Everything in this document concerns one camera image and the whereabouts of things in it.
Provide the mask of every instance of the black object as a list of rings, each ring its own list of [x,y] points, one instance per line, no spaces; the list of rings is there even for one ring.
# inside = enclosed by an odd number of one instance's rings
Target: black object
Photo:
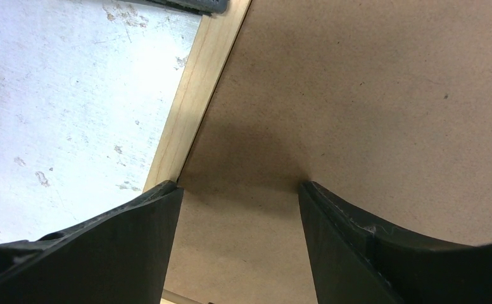
[[[492,303],[492,244],[409,231],[315,182],[300,213],[317,299],[332,303]]]
[[[200,15],[222,14],[229,0],[145,0]]]
[[[182,194],[163,182],[38,241],[0,244],[0,303],[159,303]]]

